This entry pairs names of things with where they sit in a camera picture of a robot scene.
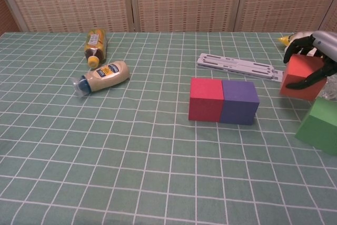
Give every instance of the green cube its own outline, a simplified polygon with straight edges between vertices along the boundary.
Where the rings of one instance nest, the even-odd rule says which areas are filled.
[[[295,137],[330,155],[337,155],[337,102],[318,97]]]

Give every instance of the purple cube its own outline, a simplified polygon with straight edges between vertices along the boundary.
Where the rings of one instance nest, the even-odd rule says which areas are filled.
[[[220,122],[252,125],[259,107],[259,97],[253,82],[222,81],[224,104]]]

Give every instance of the metal bracket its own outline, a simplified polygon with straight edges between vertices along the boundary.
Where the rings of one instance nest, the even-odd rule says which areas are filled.
[[[283,71],[275,70],[272,65],[224,56],[201,54],[197,65],[207,69],[234,72],[276,82],[281,82],[283,78]]]

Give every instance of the wicker panel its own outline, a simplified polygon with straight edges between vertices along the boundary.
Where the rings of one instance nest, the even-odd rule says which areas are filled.
[[[129,31],[125,0],[15,0],[30,31]]]
[[[141,31],[233,31],[239,0],[137,0]]]
[[[5,0],[0,0],[0,17],[0,36],[5,32],[19,31]]]
[[[337,0],[332,2],[332,5],[326,14],[320,29],[337,32]]]
[[[332,0],[241,0],[235,31],[306,31],[319,28]]]

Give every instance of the green tablecloth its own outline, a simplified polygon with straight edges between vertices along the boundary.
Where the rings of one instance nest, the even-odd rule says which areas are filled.
[[[337,158],[294,134],[310,103],[196,68],[201,53],[284,69],[281,33],[109,33],[127,82],[84,99],[83,33],[0,38],[1,224],[336,224]],[[191,77],[249,80],[252,126],[187,119]]]

